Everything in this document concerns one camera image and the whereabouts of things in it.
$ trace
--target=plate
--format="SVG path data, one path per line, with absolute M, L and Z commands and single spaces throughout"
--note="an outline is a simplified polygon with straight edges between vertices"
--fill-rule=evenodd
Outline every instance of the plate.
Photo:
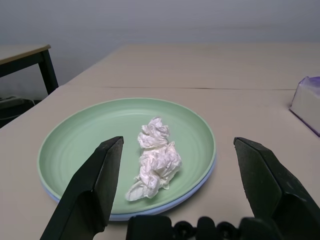
M 141 125 L 148 124 L 155 116 L 160 116 L 163 124 L 169 126 L 169 140 L 175 142 L 182 168 L 171 180 L 169 190 L 160 189 L 152 199 L 129 202 L 125 193 L 139 174 L 141 149 L 137 136 Z M 40 180 L 46 191 L 56 201 L 59 200 L 73 174 L 96 147 L 114 136 L 123 136 L 124 145 L 110 220 L 167 210 L 170 203 L 177 205 L 184 201 L 182 199 L 186 195 L 193 194 L 212 172 L 215 138 L 199 115 L 169 101 L 125 98 L 88 107 L 52 130 L 42 144 L 37 161 Z

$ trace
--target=white tissue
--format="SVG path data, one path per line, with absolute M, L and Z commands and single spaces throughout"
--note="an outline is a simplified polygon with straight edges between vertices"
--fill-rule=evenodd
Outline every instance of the white tissue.
M 169 182 L 180 170 L 181 157 L 175 149 L 175 142 L 168 144 L 169 128 L 163 125 L 160 117 L 153 118 L 143 125 L 138 142 L 143 148 L 139 158 L 140 171 L 137 181 L 126 193 L 128 201 L 153 198 L 160 188 L 169 189 Z

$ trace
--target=table leg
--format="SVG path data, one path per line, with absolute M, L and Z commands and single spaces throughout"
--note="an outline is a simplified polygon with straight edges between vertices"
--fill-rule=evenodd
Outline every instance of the table leg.
M 42 51 L 42 62 L 39 62 L 40 71 L 45 84 L 45 88 L 48 94 L 52 93 L 58 88 L 58 82 L 55 74 L 54 67 L 51 62 L 50 54 L 48 50 Z

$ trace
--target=wall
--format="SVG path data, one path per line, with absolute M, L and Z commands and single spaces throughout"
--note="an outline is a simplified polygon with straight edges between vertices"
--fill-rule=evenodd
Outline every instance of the wall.
M 319 42 L 319 0 L 1 0 L 0 44 L 50 44 L 60 85 L 128 43 Z M 37 66 L 0 96 L 44 98 Z

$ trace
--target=wooden table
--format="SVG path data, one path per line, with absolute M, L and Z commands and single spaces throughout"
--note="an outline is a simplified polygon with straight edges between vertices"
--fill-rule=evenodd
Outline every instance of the wooden table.
M 320 76 L 320 43 L 128 45 L 68 84 L 120 88 L 295 90 Z
M 50 45 L 0 45 L 0 78 L 39 64 L 48 94 L 57 87 L 57 79 L 48 49 Z
M 36 167 L 39 149 L 49 132 L 77 111 L 119 98 L 149 97 L 184 105 L 202 116 L 215 135 L 217 158 L 213 174 L 196 194 L 165 213 L 172 223 L 185 220 L 196 225 L 200 216 L 209 216 L 216 223 L 228 221 L 238 226 L 242 217 L 253 215 L 242 186 L 234 137 L 245 137 L 271 149 L 320 205 L 320 139 L 288 110 L 295 90 L 287 88 L 295 83 L 282 78 L 280 83 L 271 82 L 278 87 L 287 85 L 283 90 L 186 89 L 173 85 L 148 88 L 97 86 L 95 77 L 109 74 L 107 70 L 110 68 L 104 71 L 105 61 L 109 60 L 103 60 L 82 73 L 82 82 L 78 81 L 80 76 L 76 77 L 0 129 L 1 239 L 39 239 L 57 206 L 43 189 Z M 182 74 L 179 69 L 171 73 L 175 76 Z M 137 74 L 143 75 L 142 68 L 137 67 Z M 163 76 L 167 78 L 168 73 L 164 72 Z M 122 78 L 118 81 L 119 86 L 124 84 Z M 182 78 L 177 81 L 181 86 L 184 84 Z M 230 81 L 235 85 L 239 82 L 238 79 Z M 215 84 L 222 86 L 224 82 L 216 81 Z M 94 239 L 121 240 L 125 239 L 126 231 L 126 223 L 110 223 Z

